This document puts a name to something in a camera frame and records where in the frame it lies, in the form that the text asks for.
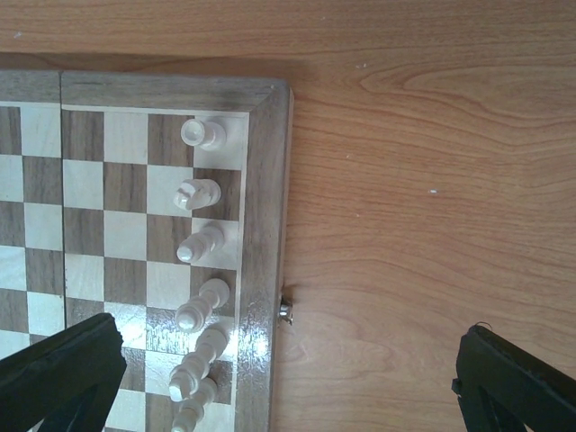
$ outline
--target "white rook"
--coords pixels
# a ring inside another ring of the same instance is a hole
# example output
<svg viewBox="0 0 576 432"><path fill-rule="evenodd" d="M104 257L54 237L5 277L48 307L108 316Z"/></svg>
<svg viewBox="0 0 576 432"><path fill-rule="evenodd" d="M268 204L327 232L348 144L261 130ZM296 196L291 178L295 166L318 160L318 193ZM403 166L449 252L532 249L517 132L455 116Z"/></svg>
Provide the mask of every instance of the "white rook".
<svg viewBox="0 0 576 432"><path fill-rule="evenodd" d="M210 365L222 355L228 344L226 336L216 328L205 330L196 342L196 351L184 356L181 364L170 373L170 399L180 402L189 399L206 378Z"/></svg>
<svg viewBox="0 0 576 432"><path fill-rule="evenodd" d="M224 233L221 229L206 225L180 243L176 255L180 261L194 263L224 246Z"/></svg>
<svg viewBox="0 0 576 432"><path fill-rule="evenodd" d="M212 310L224 306L229 297L230 288L224 281L207 281L197 296L178 308L175 315L176 325L187 333L199 331L212 315Z"/></svg>
<svg viewBox="0 0 576 432"><path fill-rule="evenodd" d="M214 121L191 119L182 125L182 141L206 151L220 150L226 145L226 131Z"/></svg>
<svg viewBox="0 0 576 432"><path fill-rule="evenodd" d="M204 378L198 385L198 391L185 400L172 422L172 432L192 432L204 418L204 407L214 401L218 387L210 378Z"/></svg>

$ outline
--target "chessboard frame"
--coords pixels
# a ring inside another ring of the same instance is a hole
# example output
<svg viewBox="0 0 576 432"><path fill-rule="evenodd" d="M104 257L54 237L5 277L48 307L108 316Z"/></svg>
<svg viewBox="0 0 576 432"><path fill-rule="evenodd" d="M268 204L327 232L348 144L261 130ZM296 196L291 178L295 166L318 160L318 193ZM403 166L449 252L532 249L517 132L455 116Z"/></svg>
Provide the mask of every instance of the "chessboard frame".
<svg viewBox="0 0 576 432"><path fill-rule="evenodd" d="M249 193L238 309L235 430L269 430L290 169L293 93L287 83L270 78L3 70L0 96L15 102L248 114Z"/></svg>

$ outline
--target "white chess piece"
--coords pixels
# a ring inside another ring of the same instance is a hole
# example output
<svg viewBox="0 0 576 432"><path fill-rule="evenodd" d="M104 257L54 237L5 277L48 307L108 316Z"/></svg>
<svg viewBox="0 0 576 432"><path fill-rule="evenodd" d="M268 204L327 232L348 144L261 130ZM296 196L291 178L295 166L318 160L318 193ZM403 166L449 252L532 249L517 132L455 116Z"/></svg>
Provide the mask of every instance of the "white chess piece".
<svg viewBox="0 0 576 432"><path fill-rule="evenodd" d="M200 386L200 381L206 378L210 365L222 355L228 339L216 328L205 330L196 342L196 351L184 356L180 365L170 373L168 390L170 399L180 402L188 399Z"/></svg>
<svg viewBox="0 0 576 432"><path fill-rule="evenodd" d="M193 432L204 418L204 407L214 402L218 387L211 378L204 378L198 385L198 391L185 400L172 422L172 432Z"/></svg>
<svg viewBox="0 0 576 432"><path fill-rule="evenodd" d="M180 243L176 255L180 261L194 263L224 246L224 233L221 229L206 225Z"/></svg>
<svg viewBox="0 0 576 432"><path fill-rule="evenodd" d="M229 297L230 288L224 281L207 281L197 296L178 308L175 315L176 325L188 333L199 331L212 315L212 310L224 306Z"/></svg>
<svg viewBox="0 0 576 432"><path fill-rule="evenodd" d="M220 150L226 144L226 131L214 121L191 119L182 125L182 141L206 151Z"/></svg>
<svg viewBox="0 0 576 432"><path fill-rule="evenodd" d="M221 196L222 190L213 180L184 180L176 191L174 204L182 210L201 209L214 205Z"/></svg>

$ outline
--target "chessboard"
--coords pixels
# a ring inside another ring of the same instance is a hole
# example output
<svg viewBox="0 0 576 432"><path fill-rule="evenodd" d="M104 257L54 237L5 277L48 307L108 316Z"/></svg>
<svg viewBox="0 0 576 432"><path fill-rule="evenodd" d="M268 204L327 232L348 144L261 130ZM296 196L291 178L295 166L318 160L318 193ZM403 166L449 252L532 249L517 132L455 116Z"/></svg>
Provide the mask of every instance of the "chessboard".
<svg viewBox="0 0 576 432"><path fill-rule="evenodd" d="M111 313L128 366L106 430L170 430L169 374L201 334L178 331L175 311L218 277L230 298L206 326L229 343L196 430L268 430L290 89L269 79L2 74L13 85L0 85L0 357ZM223 126L226 146L187 146L189 119ZM218 183L218 203L175 206L187 179ZM207 224L224 247L179 261L179 244Z"/></svg>

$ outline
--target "black plastic object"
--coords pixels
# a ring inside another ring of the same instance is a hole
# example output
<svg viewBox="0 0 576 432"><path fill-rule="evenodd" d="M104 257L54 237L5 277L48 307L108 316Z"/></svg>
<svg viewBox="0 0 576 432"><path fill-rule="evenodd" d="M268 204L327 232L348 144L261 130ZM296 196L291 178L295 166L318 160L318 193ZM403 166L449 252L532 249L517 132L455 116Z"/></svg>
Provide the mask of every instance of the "black plastic object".
<svg viewBox="0 0 576 432"><path fill-rule="evenodd" d="M462 336L456 373L468 432L576 432L576 382L487 328Z"/></svg>
<svg viewBox="0 0 576 432"><path fill-rule="evenodd" d="M0 430L102 432L126 370L122 336L100 313L0 361Z"/></svg>

